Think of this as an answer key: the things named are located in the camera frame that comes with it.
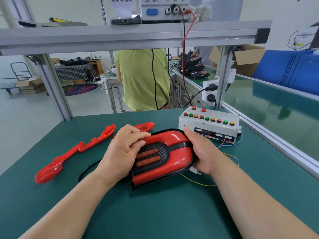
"power outlet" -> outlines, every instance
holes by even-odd
[[[218,76],[215,76],[214,80],[206,80],[203,82],[203,89],[206,88],[206,87],[209,87],[210,84],[215,84],[218,86],[218,83],[219,83],[219,78]],[[213,94],[214,96],[217,96],[217,90],[215,91],[210,91],[210,90],[205,90],[202,92],[202,100],[205,101],[205,102],[209,102],[207,100],[207,96],[209,94]]]

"yellow-green t-shirt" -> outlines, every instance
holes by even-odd
[[[167,74],[168,59],[165,49],[153,49],[153,69],[156,79],[158,108],[169,101],[170,80]],[[156,110],[155,83],[152,72],[152,50],[117,51],[115,66],[121,72],[124,87],[123,101],[132,111]]]

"red cable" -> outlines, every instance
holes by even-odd
[[[186,90],[186,86],[185,86],[185,70],[184,70],[185,39],[186,39],[187,34],[189,33],[190,29],[192,28],[192,26],[193,26],[193,24],[194,24],[194,22],[195,22],[195,15],[194,15],[194,13],[193,13],[193,12],[190,12],[190,13],[193,15],[193,21],[192,21],[192,24],[190,25],[190,27],[189,27],[189,29],[188,29],[186,35],[184,36],[183,43],[182,43],[182,44],[183,44],[182,75],[183,75],[184,88],[185,88],[186,94],[187,94],[187,96],[188,96],[188,98],[189,98],[189,103],[190,103],[190,105],[192,106],[192,99],[190,98],[190,95],[188,94],[188,92],[187,92],[187,90]],[[181,16],[182,16],[182,18],[183,18],[183,24],[185,25],[184,15],[183,15],[182,13],[181,13]]]

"gray shirt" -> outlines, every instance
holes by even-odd
[[[212,66],[213,61],[211,61],[208,57],[211,55],[214,46],[206,46],[206,47],[195,47],[194,52],[197,52],[198,57],[202,57],[202,62],[205,65]]]

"white cloth glove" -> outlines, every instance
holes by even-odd
[[[212,6],[205,4],[199,7],[189,6],[189,9],[194,13],[195,22],[205,22],[212,18]],[[189,14],[187,22],[191,23],[193,21],[193,15]]]

